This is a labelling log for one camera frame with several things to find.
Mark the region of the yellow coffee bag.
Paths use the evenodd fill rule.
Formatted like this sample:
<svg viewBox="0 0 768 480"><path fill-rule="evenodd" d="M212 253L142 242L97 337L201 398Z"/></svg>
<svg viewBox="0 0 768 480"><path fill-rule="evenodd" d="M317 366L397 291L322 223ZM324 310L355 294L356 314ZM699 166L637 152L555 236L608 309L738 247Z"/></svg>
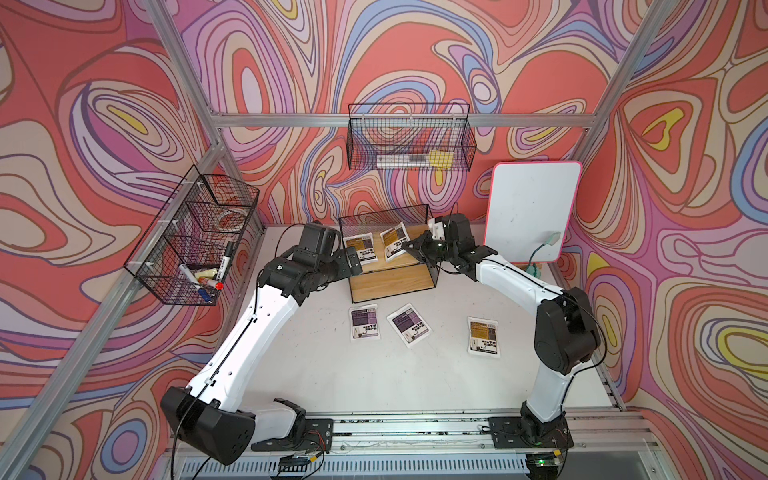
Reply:
<svg viewBox="0 0 768 480"><path fill-rule="evenodd" d="M476 317L469 317L468 353L483 357L499 358L498 322Z"/></svg>
<svg viewBox="0 0 768 480"><path fill-rule="evenodd" d="M378 255L375 250L374 238L371 232L346 236L343 238L344 245L355 250L358 260L362 265L376 263Z"/></svg>
<svg viewBox="0 0 768 480"><path fill-rule="evenodd" d="M403 245L410 241L410 236L403 222L383 230L380 238L384 247L384 258L386 262L401 256L405 253Z"/></svg>

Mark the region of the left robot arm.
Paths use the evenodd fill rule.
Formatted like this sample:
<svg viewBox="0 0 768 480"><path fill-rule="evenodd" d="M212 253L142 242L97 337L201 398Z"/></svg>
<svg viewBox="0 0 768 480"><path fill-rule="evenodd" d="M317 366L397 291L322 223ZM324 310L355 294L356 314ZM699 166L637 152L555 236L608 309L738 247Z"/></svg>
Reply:
<svg viewBox="0 0 768 480"><path fill-rule="evenodd" d="M355 250L344 245L339 230L305 224L298 244L264 266L249 305L213 357L186 386L163 395L161 409L174 440L222 465L234 463L255 443L302 445L305 409L281 398L243 408L247 384L311 293L361 272Z"/></svg>

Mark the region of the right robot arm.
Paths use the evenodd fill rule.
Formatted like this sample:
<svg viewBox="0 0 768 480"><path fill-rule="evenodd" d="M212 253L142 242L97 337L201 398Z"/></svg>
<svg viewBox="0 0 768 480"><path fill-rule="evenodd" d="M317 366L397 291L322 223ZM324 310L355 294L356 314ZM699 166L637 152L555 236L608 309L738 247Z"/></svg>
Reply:
<svg viewBox="0 0 768 480"><path fill-rule="evenodd" d="M475 242L462 214L436 217L427 229L403 244L416 260L454 272L501 293L535 320L533 349L539 360L533 390L520 409L519 432L539 446L567 426L564 403L577 374L588 369L602 338L586 293L548 284L514 266L495 249Z"/></svg>

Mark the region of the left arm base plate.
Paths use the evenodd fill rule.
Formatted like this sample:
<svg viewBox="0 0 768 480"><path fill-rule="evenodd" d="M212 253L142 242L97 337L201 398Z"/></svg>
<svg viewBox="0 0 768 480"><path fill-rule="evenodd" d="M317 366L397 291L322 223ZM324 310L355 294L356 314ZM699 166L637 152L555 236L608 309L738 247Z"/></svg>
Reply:
<svg viewBox="0 0 768 480"><path fill-rule="evenodd" d="M299 420L289 434L280 439L267 439L251 444L253 452L324 451L332 447L334 420L310 418Z"/></svg>

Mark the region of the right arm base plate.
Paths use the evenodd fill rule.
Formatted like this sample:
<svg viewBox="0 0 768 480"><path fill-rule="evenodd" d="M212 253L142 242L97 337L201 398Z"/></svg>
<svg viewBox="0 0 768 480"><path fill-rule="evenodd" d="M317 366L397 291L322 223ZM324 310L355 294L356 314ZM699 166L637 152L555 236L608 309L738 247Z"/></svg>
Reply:
<svg viewBox="0 0 768 480"><path fill-rule="evenodd" d="M568 450L574 446L564 415L549 422L535 416L490 417L488 428L496 449Z"/></svg>

